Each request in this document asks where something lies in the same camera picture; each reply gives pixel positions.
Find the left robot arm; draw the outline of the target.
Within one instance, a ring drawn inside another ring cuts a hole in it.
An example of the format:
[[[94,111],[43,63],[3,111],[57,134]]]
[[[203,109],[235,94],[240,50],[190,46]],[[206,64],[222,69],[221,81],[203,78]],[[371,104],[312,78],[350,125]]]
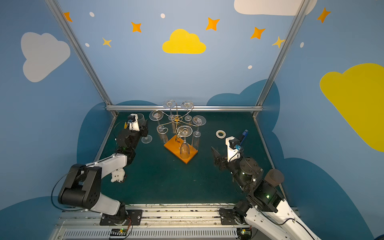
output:
[[[125,203],[101,192],[102,179],[108,175],[112,182],[124,181],[124,168],[133,162],[140,139],[148,135],[148,121],[145,118],[131,114],[126,123],[126,128],[120,131],[116,139],[118,149],[114,154],[94,163],[71,166],[64,176],[65,181],[58,195],[59,204],[100,213],[101,225],[124,226],[132,223]]]

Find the brown cup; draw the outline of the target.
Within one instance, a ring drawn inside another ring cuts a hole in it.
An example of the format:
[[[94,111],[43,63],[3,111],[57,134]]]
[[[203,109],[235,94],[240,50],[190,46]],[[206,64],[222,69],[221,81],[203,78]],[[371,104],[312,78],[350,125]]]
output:
[[[277,187],[281,183],[284,182],[285,176],[284,174],[277,170],[277,169],[271,169],[269,172],[266,174],[264,180],[269,183],[273,187]]]

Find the right circuit board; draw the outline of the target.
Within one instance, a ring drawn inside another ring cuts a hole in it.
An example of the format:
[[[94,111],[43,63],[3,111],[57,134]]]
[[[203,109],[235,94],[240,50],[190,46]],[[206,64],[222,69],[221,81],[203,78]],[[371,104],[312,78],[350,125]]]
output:
[[[250,240],[252,235],[251,229],[237,229],[237,240]]]

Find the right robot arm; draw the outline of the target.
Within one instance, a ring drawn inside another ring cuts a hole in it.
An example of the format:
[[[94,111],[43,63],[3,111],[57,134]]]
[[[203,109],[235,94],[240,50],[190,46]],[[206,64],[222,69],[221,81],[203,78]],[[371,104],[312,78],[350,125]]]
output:
[[[228,170],[246,195],[232,209],[232,219],[256,228],[271,240],[317,240],[319,237],[292,210],[283,195],[263,178],[264,171],[241,149],[228,156],[212,148],[214,165]]]

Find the aluminium frame post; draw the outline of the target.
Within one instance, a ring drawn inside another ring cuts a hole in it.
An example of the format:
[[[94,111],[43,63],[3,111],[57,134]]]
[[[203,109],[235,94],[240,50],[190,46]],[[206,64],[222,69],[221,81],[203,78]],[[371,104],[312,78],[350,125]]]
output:
[[[106,89],[104,88],[101,80],[99,79],[97,73],[95,72],[95,69],[93,68],[90,60],[86,56],[85,51],[83,50],[83,47],[78,40],[75,32],[73,31],[70,22],[65,17],[65,14],[59,4],[58,1],[53,0],[46,0],[45,1],[47,6],[49,7],[50,11],[52,12],[53,16],[55,17],[56,21],[58,22],[60,28],[62,29],[63,33],[67,37],[68,41],[70,42],[72,48],[74,49],[76,55],[78,56],[80,62],[82,63],[84,69],[86,70],[88,76],[90,77],[93,85],[96,87],[99,95],[101,96],[102,100],[106,104],[106,107],[112,106],[113,103],[107,94]]]
[[[279,50],[279,54],[277,56],[277,59],[273,65],[273,68],[270,72],[269,77],[267,78],[266,83],[264,84],[264,87],[258,97],[256,107],[259,107],[261,110],[253,111],[253,119],[256,120],[257,115],[259,112],[263,110],[263,104],[268,96],[268,93],[270,92],[272,85],[278,76],[278,73],[284,63],[284,60],[289,52],[289,49],[291,45],[294,42],[294,39],[299,32],[299,29],[306,17],[306,11],[309,8],[311,1],[310,0],[304,0],[299,5],[298,11],[293,19],[293,22],[288,30],[288,33],[286,35],[286,40],[283,44],[283,46]]]

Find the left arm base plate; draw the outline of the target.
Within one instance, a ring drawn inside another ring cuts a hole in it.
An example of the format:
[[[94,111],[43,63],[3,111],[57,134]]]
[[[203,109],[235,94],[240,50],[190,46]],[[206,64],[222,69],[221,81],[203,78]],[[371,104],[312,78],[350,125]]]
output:
[[[119,211],[116,215],[103,214],[100,226],[139,226],[141,223],[143,210]]]

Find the left circuit board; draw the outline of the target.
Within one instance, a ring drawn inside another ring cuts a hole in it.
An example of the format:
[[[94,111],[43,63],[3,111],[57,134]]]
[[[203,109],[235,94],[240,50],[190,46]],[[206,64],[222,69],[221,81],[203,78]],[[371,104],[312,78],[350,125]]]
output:
[[[109,240],[124,240],[128,237],[128,229],[112,229],[109,234]]]

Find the circuit board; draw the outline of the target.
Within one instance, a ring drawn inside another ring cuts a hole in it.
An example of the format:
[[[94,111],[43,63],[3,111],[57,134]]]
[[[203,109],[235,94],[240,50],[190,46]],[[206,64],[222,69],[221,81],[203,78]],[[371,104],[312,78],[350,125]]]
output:
[[[252,235],[251,229],[237,229],[237,240],[250,240]]]
[[[112,229],[109,234],[109,240],[124,240],[128,237],[128,229]]]

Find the white plush toy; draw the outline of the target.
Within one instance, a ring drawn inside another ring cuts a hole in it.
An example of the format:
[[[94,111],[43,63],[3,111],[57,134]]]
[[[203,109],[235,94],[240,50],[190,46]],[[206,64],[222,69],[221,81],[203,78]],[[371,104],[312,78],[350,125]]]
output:
[[[123,183],[126,179],[126,172],[123,168],[111,172],[111,183]]]

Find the white tape roll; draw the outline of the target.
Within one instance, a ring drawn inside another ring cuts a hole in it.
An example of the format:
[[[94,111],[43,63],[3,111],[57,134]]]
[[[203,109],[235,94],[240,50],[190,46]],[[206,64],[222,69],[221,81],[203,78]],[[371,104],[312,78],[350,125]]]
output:
[[[217,130],[216,131],[216,137],[219,139],[225,139],[227,136],[226,132],[223,130]]]

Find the wine glass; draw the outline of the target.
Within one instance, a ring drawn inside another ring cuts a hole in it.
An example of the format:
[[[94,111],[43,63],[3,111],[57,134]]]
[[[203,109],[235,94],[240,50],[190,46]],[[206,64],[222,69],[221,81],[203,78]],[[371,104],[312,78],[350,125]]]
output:
[[[164,125],[161,125],[160,121],[164,117],[164,113],[160,110],[155,110],[150,112],[149,118],[150,120],[157,122],[157,132],[158,135],[162,141],[163,144],[166,144],[168,142],[168,137],[167,137],[167,132],[168,128],[165,127]]]
[[[174,114],[172,112],[172,109],[177,105],[177,103],[174,100],[166,100],[163,102],[163,107],[165,109],[168,109],[170,114],[168,115],[168,120],[173,121],[174,119]]]
[[[177,128],[177,135],[182,139],[182,144],[180,146],[180,157],[182,160],[187,160],[190,157],[190,146],[187,143],[187,137],[193,133],[193,130],[190,126],[184,125]]]
[[[143,144],[149,144],[153,138],[149,134],[148,130],[148,120],[145,118],[145,116],[141,113],[138,113],[138,122],[139,122],[139,127],[140,127],[140,133],[141,133],[141,141]]]
[[[203,116],[194,116],[192,122],[194,125],[197,126],[197,129],[193,132],[192,146],[194,149],[198,150],[200,144],[200,137],[202,135],[200,132],[200,127],[204,126],[207,120]]]
[[[194,103],[192,101],[183,101],[181,103],[181,108],[187,111],[187,113],[183,115],[183,120],[190,124],[192,121],[190,112],[194,109]]]

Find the aluminium frame right post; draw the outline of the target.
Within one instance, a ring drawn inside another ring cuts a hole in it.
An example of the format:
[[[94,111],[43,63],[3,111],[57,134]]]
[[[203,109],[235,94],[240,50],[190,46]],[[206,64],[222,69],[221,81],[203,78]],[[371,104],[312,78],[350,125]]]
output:
[[[261,110],[253,111],[253,119],[256,120],[257,115],[259,112],[263,110],[263,104],[268,96],[268,93],[270,92],[272,85],[278,76],[278,73],[284,63],[284,60],[289,52],[289,49],[291,45],[294,42],[294,39],[299,32],[299,29],[306,17],[306,11],[309,8],[311,1],[310,0],[304,0],[299,5],[298,11],[293,19],[293,22],[288,30],[288,33],[286,35],[286,40],[283,44],[283,46],[279,50],[279,54],[277,56],[277,59],[273,65],[273,68],[270,72],[269,77],[267,78],[266,83],[264,84],[264,87],[258,97],[256,107],[259,107]]]

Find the aluminium rail base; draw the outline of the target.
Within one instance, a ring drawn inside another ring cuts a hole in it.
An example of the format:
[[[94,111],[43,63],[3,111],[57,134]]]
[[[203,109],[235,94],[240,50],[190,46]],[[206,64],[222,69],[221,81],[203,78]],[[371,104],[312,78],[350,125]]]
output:
[[[94,212],[64,212],[51,240],[108,240],[112,229],[128,229],[125,240],[237,240],[237,229],[251,229],[251,240],[271,240],[247,224],[222,225],[219,209],[234,204],[132,204],[127,210],[143,210],[139,226],[100,226],[102,215]]]

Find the aluminium frame left post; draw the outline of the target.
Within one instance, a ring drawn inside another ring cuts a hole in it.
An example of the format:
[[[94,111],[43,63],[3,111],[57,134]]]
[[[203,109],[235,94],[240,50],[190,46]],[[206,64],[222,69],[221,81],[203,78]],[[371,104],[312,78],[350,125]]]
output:
[[[102,100],[106,104],[106,107],[112,106],[113,103],[107,94],[106,89],[104,88],[101,80],[99,79],[97,73],[95,72],[95,69],[93,68],[90,60],[86,56],[85,51],[83,50],[83,47],[78,40],[75,32],[73,31],[70,22],[65,17],[65,14],[59,4],[58,1],[53,0],[46,0],[45,1],[47,6],[49,7],[50,11],[52,12],[53,16],[55,17],[56,21],[58,22],[60,28],[62,29],[63,33],[67,37],[68,41],[70,42],[72,48],[74,49],[76,55],[78,56],[80,62],[82,63],[84,69],[86,70],[88,76],[90,77],[93,85],[96,87],[99,95],[101,96]]]

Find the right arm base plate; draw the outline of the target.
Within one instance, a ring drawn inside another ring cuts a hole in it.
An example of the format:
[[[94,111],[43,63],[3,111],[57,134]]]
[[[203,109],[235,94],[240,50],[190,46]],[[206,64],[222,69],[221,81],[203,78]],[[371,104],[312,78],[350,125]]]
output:
[[[219,209],[219,215],[222,225],[245,225],[246,214],[238,209]]]

